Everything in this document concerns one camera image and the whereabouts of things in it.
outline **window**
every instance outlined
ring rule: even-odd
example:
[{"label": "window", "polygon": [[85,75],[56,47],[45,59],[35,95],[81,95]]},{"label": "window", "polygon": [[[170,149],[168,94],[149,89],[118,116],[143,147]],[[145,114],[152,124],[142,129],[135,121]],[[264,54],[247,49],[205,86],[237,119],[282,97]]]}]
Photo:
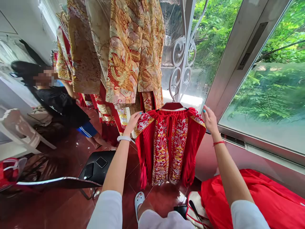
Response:
[{"label": "window", "polygon": [[[192,30],[202,15],[205,2],[206,0],[196,1]],[[208,1],[207,10],[194,37],[196,57],[191,66],[190,81],[188,84],[181,84],[179,89],[179,101],[185,107],[194,107],[199,112],[202,111],[241,3],[242,0]],[[161,66],[162,92],[165,103],[173,100],[169,93],[169,80],[175,69],[171,60],[172,47],[175,40],[182,37],[184,33],[180,5],[178,3],[169,4],[166,1],[160,1],[160,5],[166,27]],[[193,57],[194,51],[190,52],[188,56],[189,62]],[[172,87],[172,94],[174,95],[176,92],[176,88]]]},{"label": "window", "polygon": [[219,125],[305,154],[305,1],[290,4]]},{"label": "window", "polygon": [[[209,0],[207,10],[195,34],[196,58],[192,74],[181,102],[194,101],[193,107],[202,111],[225,50],[242,0]],[[200,18],[205,0],[196,2],[192,29]]]}]

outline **black stool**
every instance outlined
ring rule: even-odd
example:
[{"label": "black stool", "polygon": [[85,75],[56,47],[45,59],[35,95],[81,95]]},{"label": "black stool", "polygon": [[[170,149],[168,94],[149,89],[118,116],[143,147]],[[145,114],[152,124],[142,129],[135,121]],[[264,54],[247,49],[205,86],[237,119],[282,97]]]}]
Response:
[{"label": "black stool", "polygon": [[[89,177],[86,180],[93,181],[95,183],[103,185],[104,181],[105,181],[105,177],[106,177],[107,171],[108,171],[108,168],[110,166],[110,163],[111,163],[111,161],[113,159],[113,156],[114,156],[115,152],[116,151],[114,151],[114,150],[93,152],[90,155],[90,157],[88,158],[88,160],[87,160],[83,170],[80,172],[80,175],[79,175],[78,178],[84,180],[86,165],[88,165],[90,163],[94,163],[94,165],[93,165],[93,174],[92,174],[91,177]],[[103,168],[101,168],[96,163],[96,160],[99,159],[100,157],[104,158],[107,161],[107,164]],[[81,193],[86,197],[87,200],[90,200],[94,196],[96,190],[97,190],[97,188],[94,189],[92,195],[89,197],[84,192],[84,190],[80,189]]]}]

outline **white wristband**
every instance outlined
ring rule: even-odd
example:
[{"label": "white wristband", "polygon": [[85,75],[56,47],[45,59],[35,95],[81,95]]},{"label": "white wristband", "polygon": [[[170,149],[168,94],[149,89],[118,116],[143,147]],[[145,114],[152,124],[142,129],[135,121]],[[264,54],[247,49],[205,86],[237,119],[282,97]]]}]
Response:
[{"label": "white wristband", "polygon": [[120,142],[121,140],[126,140],[126,141],[129,141],[129,142],[130,142],[130,141],[131,141],[131,138],[130,138],[130,137],[127,137],[127,136],[119,136],[117,140],[118,140],[118,142]]}]

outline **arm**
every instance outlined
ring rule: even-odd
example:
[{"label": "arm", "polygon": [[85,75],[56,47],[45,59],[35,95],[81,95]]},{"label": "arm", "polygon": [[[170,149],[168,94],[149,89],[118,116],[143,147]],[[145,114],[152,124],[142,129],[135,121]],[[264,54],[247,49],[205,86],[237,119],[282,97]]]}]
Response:
[{"label": "arm", "polygon": [[65,80],[60,79],[60,81],[63,83],[64,87],[66,88],[69,96],[71,96],[71,98],[73,98],[73,99],[78,99],[78,94],[77,94],[77,92],[73,91],[72,85],[70,85],[69,83],[66,83]]},{"label": "arm", "polygon": [[[126,126],[123,136],[130,137],[130,134],[138,122],[142,112],[134,113]],[[117,151],[111,161],[103,184],[102,192],[106,190],[118,191],[123,194],[129,141],[121,140]]]},{"label": "arm", "polygon": [[[203,119],[212,135],[213,142],[222,141],[223,139],[217,128],[217,120],[214,112],[206,105],[204,105],[203,112]],[[236,200],[248,200],[254,203],[249,189],[225,144],[220,143],[215,145],[215,153],[229,206],[231,207],[231,204]]]}]

